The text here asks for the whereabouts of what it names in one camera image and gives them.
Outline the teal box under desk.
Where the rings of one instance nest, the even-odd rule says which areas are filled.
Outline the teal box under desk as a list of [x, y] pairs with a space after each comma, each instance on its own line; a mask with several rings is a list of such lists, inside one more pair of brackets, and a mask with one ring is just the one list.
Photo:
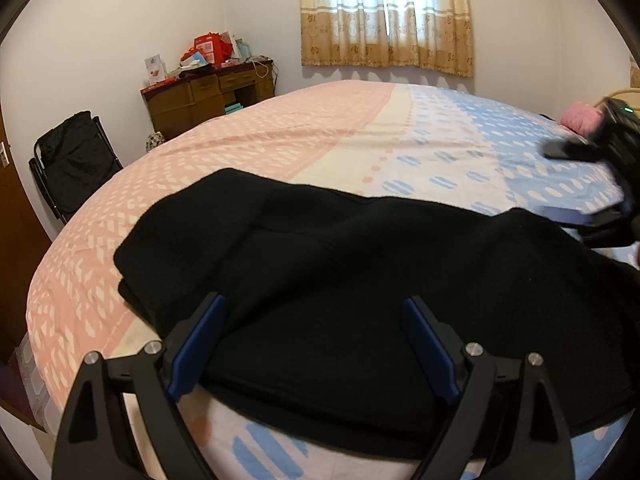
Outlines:
[[232, 103], [224, 108], [224, 112], [229, 115], [237, 112], [238, 110], [242, 110], [243, 108], [244, 106], [241, 103]]

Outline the black folding chair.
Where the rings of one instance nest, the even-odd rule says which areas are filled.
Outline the black folding chair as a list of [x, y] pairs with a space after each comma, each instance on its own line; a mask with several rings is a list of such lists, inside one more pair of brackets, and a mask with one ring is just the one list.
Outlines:
[[122, 170], [100, 118], [88, 110], [40, 136], [28, 166], [42, 198], [63, 224]]

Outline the black pants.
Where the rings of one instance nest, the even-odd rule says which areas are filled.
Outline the black pants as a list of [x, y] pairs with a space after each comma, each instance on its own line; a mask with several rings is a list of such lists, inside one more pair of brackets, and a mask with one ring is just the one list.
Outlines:
[[539, 353], [575, 436], [639, 405], [638, 271], [520, 208], [485, 216], [224, 169], [153, 205], [114, 263], [160, 336], [221, 294], [201, 385], [334, 448], [420, 460], [442, 440], [454, 404], [414, 296], [493, 356]]

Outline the brown wooden desk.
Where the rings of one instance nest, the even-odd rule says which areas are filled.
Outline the brown wooden desk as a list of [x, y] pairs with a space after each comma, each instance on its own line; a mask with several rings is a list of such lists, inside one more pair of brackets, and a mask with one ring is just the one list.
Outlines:
[[244, 108], [274, 97], [273, 60], [258, 58], [228, 66], [207, 65], [188, 70], [140, 91], [155, 131], [175, 139], [209, 119], [227, 115], [224, 108]]

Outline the pink pillow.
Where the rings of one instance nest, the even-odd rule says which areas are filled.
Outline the pink pillow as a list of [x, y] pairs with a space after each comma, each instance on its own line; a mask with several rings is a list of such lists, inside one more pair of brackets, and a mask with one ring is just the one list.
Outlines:
[[578, 136], [589, 136], [601, 125], [604, 114], [592, 105], [576, 102], [560, 117], [559, 125]]

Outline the brown wooden door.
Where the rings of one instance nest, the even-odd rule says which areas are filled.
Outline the brown wooden door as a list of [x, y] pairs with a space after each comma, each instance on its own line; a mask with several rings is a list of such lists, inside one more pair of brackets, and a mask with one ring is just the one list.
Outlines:
[[18, 175], [11, 144], [1, 135], [1, 406], [39, 430], [18, 366], [27, 334], [26, 304], [32, 276], [51, 241]]

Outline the beige patterned curtain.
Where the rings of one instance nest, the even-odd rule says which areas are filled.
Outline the beige patterned curtain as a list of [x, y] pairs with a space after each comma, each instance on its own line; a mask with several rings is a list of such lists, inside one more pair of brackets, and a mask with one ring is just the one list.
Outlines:
[[474, 75], [469, 0], [299, 0], [305, 66]]

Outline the patterned pink blue bedsheet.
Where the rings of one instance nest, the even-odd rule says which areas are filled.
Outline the patterned pink blue bedsheet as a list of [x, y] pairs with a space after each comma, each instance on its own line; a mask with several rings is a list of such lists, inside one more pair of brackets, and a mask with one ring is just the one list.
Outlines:
[[119, 295], [116, 247], [164, 196], [221, 168], [482, 214], [542, 205], [593, 212], [620, 200], [605, 166], [550, 162], [552, 120], [454, 90], [358, 80], [317, 84], [204, 122], [115, 174], [64, 226], [30, 284], [39, 373], [63, 406], [90, 351], [126, 356], [154, 338]]

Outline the white greeting card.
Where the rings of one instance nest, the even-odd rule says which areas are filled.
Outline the white greeting card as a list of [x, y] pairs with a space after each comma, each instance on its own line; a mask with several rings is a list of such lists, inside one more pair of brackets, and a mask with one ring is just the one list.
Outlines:
[[157, 54], [144, 60], [146, 72], [148, 73], [149, 85], [158, 84], [167, 77], [166, 66], [162, 57]]

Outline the red gift bag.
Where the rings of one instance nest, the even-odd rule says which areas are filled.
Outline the red gift bag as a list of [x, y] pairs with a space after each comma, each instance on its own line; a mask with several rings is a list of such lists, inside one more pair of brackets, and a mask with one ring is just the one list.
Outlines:
[[232, 58], [232, 43], [224, 38], [224, 35], [216, 32], [208, 32], [193, 40], [193, 47], [198, 49], [207, 62], [212, 65], [221, 65]]

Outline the floral bag on floor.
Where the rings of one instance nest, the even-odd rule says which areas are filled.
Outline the floral bag on floor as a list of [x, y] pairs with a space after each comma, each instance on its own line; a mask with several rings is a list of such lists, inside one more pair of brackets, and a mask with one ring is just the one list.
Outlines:
[[146, 138], [145, 151], [149, 153], [150, 151], [154, 150], [154, 148], [157, 148], [158, 146], [164, 144], [165, 142], [166, 140], [165, 140], [165, 137], [163, 136], [163, 133], [158, 131], [153, 132], [149, 134], [148, 137]]

